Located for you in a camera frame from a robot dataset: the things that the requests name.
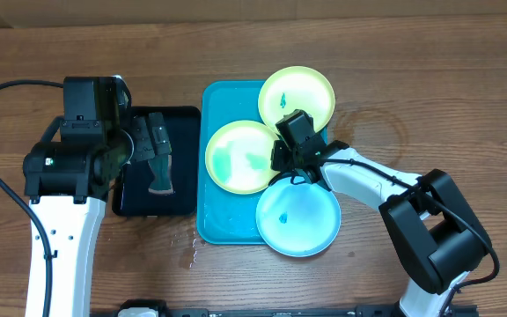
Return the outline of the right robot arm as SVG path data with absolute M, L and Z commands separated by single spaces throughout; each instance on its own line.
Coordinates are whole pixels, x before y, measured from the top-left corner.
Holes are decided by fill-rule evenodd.
M 386 226 L 408 287 L 393 316 L 476 316 L 455 306 L 467 286 L 496 278 L 500 262 L 490 237 L 451 176 L 439 169 L 404 173 L 360 155 L 342 141 L 328 144 L 312 117 L 295 110 L 276 123 L 269 183 L 348 195 L 376 210 Z

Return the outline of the green scrubbing sponge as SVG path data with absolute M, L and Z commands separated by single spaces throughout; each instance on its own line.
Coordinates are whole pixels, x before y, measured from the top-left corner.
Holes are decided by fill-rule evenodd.
M 148 190 L 154 195 L 171 195 L 174 192 L 172 182 L 172 156 L 157 155 L 148 161 L 149 168 L 153 174 L 153 181 Z

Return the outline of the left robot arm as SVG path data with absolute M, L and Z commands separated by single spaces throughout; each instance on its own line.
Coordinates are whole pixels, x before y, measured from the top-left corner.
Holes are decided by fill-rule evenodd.
M 67 77 L 64 115 L 26 155 L 32 229 L 28 316 L 87 316 L 99 228 L 112 181 L 147 162 L 150 193 L 170 195 L 171 145 L 160 113 L 133 114 L 120 76 Z

